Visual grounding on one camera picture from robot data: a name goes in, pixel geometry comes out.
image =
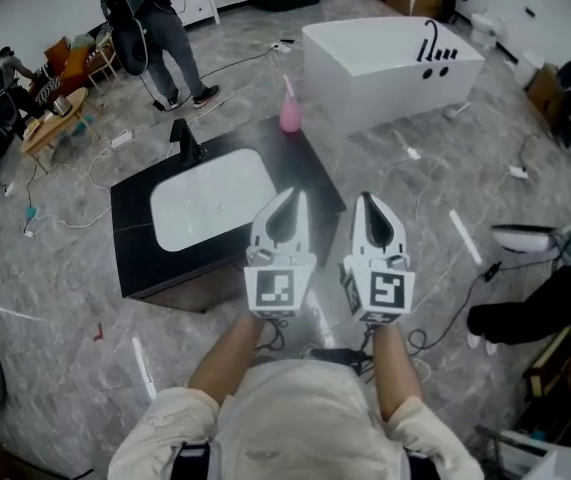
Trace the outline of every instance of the gray pants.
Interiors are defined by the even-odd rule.
[[[178,97],[176,84],[163,61],[163,50],[167,50],[181,68],[192,96],[200,96],[205,86],[198,74],[194,54],[180,18],[175,14],[159,11],[143,15],[139,20],[147,31],[145,37],[147,38],[149,73],[152,75],[158,92],[168,100],[175,100]]]

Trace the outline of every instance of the faucet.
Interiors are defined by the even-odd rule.
[[[196,142],[185,119],[176,119],[169,136],[170,142],[178,142],[181,150],[179,163],[183,167],[193,167],[203,161],[203,148]]]
[[[432,56],[434,55],[434,48],[436,48],[436,41],[438,41],[438,26],[436,25],[436,22],[434,20],[427,20],[425,22],[425,26],[427,26],[428,23],[431,23],[432,26],[434,27],[434,40],[432,41],[432,47],[430,48],[427,57],[425,57],[425,60],[431,62]]]

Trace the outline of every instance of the marble floor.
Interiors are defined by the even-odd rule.
[[[417,284],[415,311],[402,328],[406,333],[422,328],[431,341],[481,271],[496,260],[515,262],[492,241],[489,225],[571,221],[571,155],[540,131],[539,118],[500,52],[487,55],[471,92],[472,105],[456,121],[434,111],[349,136],[335,129],[305,94],[301,28],[391,14],[378,0],[322,0],[279,14],[245,6],[223,12],[220,26],[190,29],[201,73],[267,51],[280,38],[297,40],[287,55],[270,53],[208,77],[207,83],[221,85],[222,97],[246,88],[192,129],[204,142],[276,114],[284,92],[282,74],[288,73],[303,105],[303,130],[345,202],[351,206],[361,191],[369,190],[404,222]],[[458,30],[468,34],[464,24]],[[178,68],[173,61],[169,65],[186,95]],[[112,186],[165,158],[172,121],[198,114],[189,104],[172,113],[158,112],[138,79],[125,79],[105,95],[92,91],[105,104],[102,116],[86,112],[95,129],[109,140],[127,128],[134,132],[133,141],[96,159],[106,142],[92,142],[87,134],[62,138],[43,162],[66,165],[35,179],[29,196],[25,182],[34,164],[20,154],[19,144],[0,162],[2,183],[14,183],[9,196],[0,195],[0,358],[8,393],[0,408],[0,440],[40,466],[68,476],[92,467],[102,478],[154,392],[186,382],[243,301],[200,315],[120,296],[109,195],[97,186]],[[507,168],[517,162],[530,133],[538,133],[523,152],[530,179],[517,180]],[[420,159],[410,157],[408,147]],[[79,175],[92,165],[91,178]],[[23,235],[29,198],[39,215],[59,219],[34,222],[33,238]],[[482,266],[474,263],[452,224],[452,209],[477,244]],[[343,215],[328,267],[313,281],[311,317],[286,329],[285,355],[295,355],[308,343],[356,346],[362,340],[363,328],[350,323],[335,268],[347,251],[350,219],[349,212]],[[520,299],[548,272],[548,266],[541,266],[499,274],[490,284],[478,285],[471,301]],[[103,338],[95,341],[99,324]],[[437,347],[419,356],[427,401],[474,445],[474,425],[502,428],[523,408],[520,376],[540,346],[500,347],[488,358],[482,349],[467,349],[461,318]]]

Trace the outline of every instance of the pink soap dispenser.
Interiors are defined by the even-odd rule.
[[[298,105],[298,101],[296,101],[292,83],[289,81],[289,78],[287,78],[287,75],[283,75],[283,79],[285,80],[287,92],[285,93],[283,104],[281,105],[279,124],[284,132],[297,132],[301,129],[301,108]]]

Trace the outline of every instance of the white sink basin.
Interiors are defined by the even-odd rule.
[[[238,149],[168,178],[152,191],[156,240],[166,251],[182,251],[252,222],[275,195],[260,155]]]

